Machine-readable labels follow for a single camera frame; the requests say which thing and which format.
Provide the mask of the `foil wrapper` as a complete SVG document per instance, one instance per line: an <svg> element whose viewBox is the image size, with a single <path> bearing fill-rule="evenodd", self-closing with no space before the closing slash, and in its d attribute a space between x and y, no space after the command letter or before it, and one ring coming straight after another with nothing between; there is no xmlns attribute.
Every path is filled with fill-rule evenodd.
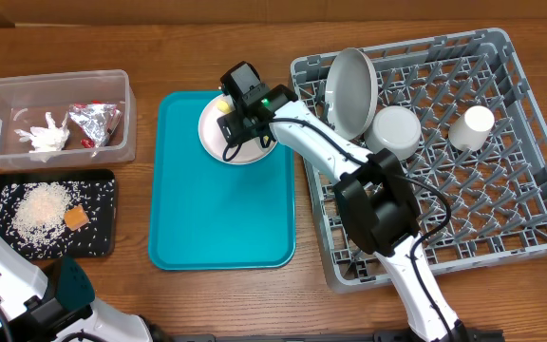
<svg viewBox="0 0 547 342"><path fill-rule="evenodd" d="M68 116L98 148L108 143L122 112L115 104L72 104Z"/></svg>

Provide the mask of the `white napkin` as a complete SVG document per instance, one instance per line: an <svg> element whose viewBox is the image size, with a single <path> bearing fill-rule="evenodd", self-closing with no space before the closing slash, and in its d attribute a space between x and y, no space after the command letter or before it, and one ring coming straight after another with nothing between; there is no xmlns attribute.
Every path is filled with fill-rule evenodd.
<svg viewBox="0 0 547 342"><path fill-rule="evenodd" d="M33 150L30 157L33 161L47 162L50 153L61 151L69 138L70 131L67 127L68 114L66 113L61 126L58 127L53 120L51 113L45 114L47 127L32 126L29 131L15 129L19 136L19 142L31 142Z"/></svg>

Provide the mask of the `white plate with cutlery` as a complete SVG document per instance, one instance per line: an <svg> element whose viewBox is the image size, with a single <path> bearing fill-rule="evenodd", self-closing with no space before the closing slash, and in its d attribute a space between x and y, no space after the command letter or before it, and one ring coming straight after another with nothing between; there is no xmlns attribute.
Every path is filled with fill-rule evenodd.
<svg viewBox="0 0 547 342"><path fill-rule="evenodd" d="M229 95L218 95L202 110L198 121L198 135L204 149L215 159L223 162L223 149L227 145L223 135L218 127L217 119L225 114L217 109L217 102L225 100L233 109L231 97ZM268 148L261 146L258 138L254 138L242 144L237 155L228 161L228 164L249 164L258 162L270 154L276 147L277 142L273 142Z"/></svg>

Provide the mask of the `small grey bowl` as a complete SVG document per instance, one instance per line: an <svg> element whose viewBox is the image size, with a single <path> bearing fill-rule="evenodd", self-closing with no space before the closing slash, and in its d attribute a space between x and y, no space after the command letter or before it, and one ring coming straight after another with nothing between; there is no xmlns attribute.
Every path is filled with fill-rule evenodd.
<svg viewBox="0 0 547 342"><path fill-rule="evenodd" d="M382 149L392 152L399 161L411 157L421 138L421 123L417 115L402 106L383 108L364 134L367 148L373 153Z"/></svg>

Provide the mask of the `grey round plate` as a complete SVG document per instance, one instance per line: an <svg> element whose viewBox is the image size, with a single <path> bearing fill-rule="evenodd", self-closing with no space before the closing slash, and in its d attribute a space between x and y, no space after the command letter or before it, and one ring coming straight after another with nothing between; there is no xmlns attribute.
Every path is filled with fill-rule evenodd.
<svg viewBox="0 0 547 342"><path fill-rule="evenodd" d="M357 48L342 50L334 58L326 79L327 122L338 135L353 140L370 126L377 97L374 64Z"/></svg>

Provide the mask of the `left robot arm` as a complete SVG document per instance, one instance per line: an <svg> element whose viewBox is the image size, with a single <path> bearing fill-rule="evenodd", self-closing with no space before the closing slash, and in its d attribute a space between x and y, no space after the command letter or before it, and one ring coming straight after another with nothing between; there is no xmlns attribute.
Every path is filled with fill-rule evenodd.
<svg viewBox="0 0 547 342"><path fill-rule="evenodd" d="M89 73L30 76L4 86L27 86L54 98L69 95ZM0 115L0 151L5 120ZM0 168L78 166L88 152L26 152L2 157ZM166 335L139 315L122 313L96 297L83 269L64 258L44 272L25 260L0 237L0 341L164 341Z"/></svg>

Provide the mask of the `yellow plastic spoon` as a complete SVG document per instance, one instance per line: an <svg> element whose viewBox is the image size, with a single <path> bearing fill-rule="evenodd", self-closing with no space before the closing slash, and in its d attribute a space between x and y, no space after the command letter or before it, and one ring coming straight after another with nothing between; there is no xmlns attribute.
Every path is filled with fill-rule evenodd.
<svg viewBox="0 0 547 342"><path fill-rule="evenodd" d="M220 100L217 102L217 109L223 114L228 114L233 110L233 108L225 100Z"/></svg>

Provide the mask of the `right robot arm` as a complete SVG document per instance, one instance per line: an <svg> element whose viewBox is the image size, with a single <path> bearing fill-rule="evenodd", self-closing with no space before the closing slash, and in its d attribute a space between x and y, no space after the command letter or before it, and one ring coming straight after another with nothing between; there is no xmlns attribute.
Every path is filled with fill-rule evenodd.
<svg viewBox="0 0 547 342"><path fill-rule="evenodd" d="M257 138L288 146L325 174L332 185L347 236L377 257L400 296L414 341L466 341L468 332L443 297L432 274L418 223L421 209L396 156L360 147L317 119L285 85L268 87L255 68L240 62L220 79L233 109L217 124L229 162L242 144Z"/></svg>

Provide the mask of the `orange food cube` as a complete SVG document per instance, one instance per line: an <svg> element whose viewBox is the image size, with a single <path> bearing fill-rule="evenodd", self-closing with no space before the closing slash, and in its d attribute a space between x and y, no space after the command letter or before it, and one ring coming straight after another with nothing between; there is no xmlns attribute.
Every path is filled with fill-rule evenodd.
<svg viewBox="0 0 547 342"><path fill-rule="evenodd" d="M89 217L82 205L77 205L64 214L64 222L70 231L77 231L89 223Z"/></svg>

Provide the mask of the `white paper cup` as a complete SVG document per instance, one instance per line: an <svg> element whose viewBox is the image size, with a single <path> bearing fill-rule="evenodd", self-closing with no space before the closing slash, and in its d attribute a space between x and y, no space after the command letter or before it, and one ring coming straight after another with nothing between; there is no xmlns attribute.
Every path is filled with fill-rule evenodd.
<svg viewBox="0 0 547 342"><path fill-rule="evenodd" d="M495 123L493 112L485 106L469 107L449 131L450 143L461 151L477 151L484 145Z"/></svg>

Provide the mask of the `red sauce packet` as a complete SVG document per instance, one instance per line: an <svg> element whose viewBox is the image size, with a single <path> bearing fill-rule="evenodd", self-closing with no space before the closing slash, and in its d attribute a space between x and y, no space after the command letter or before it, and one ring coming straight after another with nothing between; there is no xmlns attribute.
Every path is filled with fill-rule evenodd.
<svg viewBox="0 0 547 342"><path fill-rule="evenodd" d="M94 148L95 147L95 143L92 140L88 139L88 138L82 139L81 144L84 148Z"/></svg>

